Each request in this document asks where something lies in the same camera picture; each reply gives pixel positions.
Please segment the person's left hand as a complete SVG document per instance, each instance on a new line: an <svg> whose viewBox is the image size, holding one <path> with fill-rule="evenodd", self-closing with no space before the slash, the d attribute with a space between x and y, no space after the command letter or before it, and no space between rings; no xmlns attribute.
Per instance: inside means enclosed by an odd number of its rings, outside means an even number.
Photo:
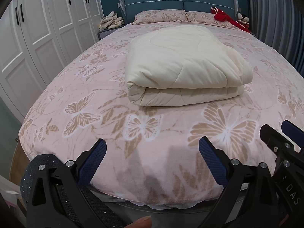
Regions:
<svg viewBox="0 0 304 228"><path fill-rule="evenodd" d="M125 228L151 228L151 227L152 227L151 216L145 216L127 225Z"/></svg>

